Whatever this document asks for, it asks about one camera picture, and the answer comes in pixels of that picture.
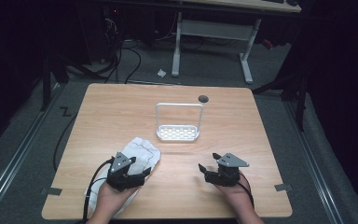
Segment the white desk with metal legs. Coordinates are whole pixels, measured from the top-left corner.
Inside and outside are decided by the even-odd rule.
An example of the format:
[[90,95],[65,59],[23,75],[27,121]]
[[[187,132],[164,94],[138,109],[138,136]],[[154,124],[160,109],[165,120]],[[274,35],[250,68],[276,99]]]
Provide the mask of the white desk with metal legs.
[[[246,9],[251,12],[282,13],[283,15],[297,14],[302,10],[298,4],[290,4],[289,0],[178,0],[178,3],[179,7],[191,5],[228,7],[229,9]],[[181,38],[183,35],[189,35],[244,41],[246,46],[239,54],[239,60],[245,82],[253,83],[248,57],[262,21],[260,16],[252,19],[250,24],[184,19],[181,12],[177,13],[176,19],[175,49],[172,58],[173,77],[178,77],[180,74]]]

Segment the white rack with tray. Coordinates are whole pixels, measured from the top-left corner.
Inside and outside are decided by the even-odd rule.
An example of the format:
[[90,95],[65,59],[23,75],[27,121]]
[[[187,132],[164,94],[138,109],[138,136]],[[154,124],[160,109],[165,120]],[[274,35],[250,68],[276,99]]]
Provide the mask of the white rack with tray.
[[195,142],[200,136],[202,115],[201,104],[156,104],[158,139],[167,143]]

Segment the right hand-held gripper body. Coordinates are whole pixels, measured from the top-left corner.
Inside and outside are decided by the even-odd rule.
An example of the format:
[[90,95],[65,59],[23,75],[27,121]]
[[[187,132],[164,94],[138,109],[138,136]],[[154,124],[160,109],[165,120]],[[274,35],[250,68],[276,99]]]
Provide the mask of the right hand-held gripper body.
[[226,153],[216,162],[218,165],[217,171],[210,171],[210,174],[205,175],[204,179],[207,183],[222,187],[235,186],[241,179],[240,167],[250,166],[247,161],[240,159],[232,153]]

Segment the person's right hand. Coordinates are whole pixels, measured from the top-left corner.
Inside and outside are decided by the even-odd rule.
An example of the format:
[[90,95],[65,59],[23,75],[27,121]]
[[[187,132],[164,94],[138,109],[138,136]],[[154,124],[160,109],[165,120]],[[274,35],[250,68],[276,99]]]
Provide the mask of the person's right hand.
[[233,187],[216,186],[216,188],[224,195],[227,203],[237,215],[247,214],[254,210],[250,187],[247,183],[239,183]]

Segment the white towel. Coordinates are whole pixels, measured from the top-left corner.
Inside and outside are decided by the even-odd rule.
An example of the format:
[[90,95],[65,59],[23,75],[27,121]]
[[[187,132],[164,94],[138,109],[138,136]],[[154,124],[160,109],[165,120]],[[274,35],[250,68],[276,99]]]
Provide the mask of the white towel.
[[[148,140],[140,137],[132,139],[124,148],[119,151],[128,158],[136,157],[130,170],[130,175],[140,174],[143,170],[151,167],[152,171],[160,160],[160,150],[153,146]],[[114,160],[114,157],[104,162],[93,175],[88,188],[85,191],[84,215],[94,211],[97,205],[97,195],[102,183],[106,182],[107,172]]]

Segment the metal floor rail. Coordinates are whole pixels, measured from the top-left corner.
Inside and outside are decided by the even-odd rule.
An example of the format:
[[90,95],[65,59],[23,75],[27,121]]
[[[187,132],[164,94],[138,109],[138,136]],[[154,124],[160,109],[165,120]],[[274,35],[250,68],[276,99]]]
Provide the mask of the metal floor rail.
[[0,202],[28,155],[51,105],[65,85],[56,83],[50,88],[51,99],[45,107],[41,105],[42,87],[42,84],[36,87],[33,95],[15,113],[0,136]]
[[310,176],[314,183],[314,186],[318,192],[319,198],[323,204],[324,211],[327,214],[331,224],[344,224],[341,214],[337,209],[336,202],[333,198],[330,188],[328,187],[324,175],[312,153],[310,143],[303,131],[300,130],[299,125],[296,122],[296,111],[292,103],[282,103],[285,111],[287,112],[296,135],[300,141],[302,152],[305,157],[305,162],[310,172]]

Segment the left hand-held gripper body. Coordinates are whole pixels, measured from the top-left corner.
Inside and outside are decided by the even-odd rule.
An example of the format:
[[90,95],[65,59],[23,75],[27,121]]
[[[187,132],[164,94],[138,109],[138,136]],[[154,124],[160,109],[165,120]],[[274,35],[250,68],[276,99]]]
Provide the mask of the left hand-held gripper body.
[[131,166],[130,158],[118,152],[107,172],[106,183],[118,191],[142,186],[145,178],[141,177],[141,173],[130,175]]

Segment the person's left hand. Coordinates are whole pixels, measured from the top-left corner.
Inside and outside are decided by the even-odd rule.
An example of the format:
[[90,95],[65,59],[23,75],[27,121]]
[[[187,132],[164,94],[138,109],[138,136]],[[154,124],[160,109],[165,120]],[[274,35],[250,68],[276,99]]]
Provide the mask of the person's left hand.
[[140,188],[125,189],[118,191],[113,189],[106,182],[102,183],[99,192],[95,213],[105,215],[106,217],[113,217],[124,205],[124,203]]

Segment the black stand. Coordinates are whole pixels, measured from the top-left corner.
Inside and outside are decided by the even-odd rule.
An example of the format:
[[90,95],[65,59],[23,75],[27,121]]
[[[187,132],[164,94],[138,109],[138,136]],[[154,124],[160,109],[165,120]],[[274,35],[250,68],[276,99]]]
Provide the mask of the black stand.
[[268,90],[282,90],[283,101],[296,101],[295,123],[297,128],[304,131],[304,112],[306,109],[306,94],[308,86],[308,73],[298,72],[285,77],[278,77],[274,81],[252,90],[253,94],[260,94]]
[[51,99],[51,77],[54,76],[60,84],[66,84],[69,77],[64,60],[60,54],[49,53],[43,61],[43,98],[41,110],[46,111]]

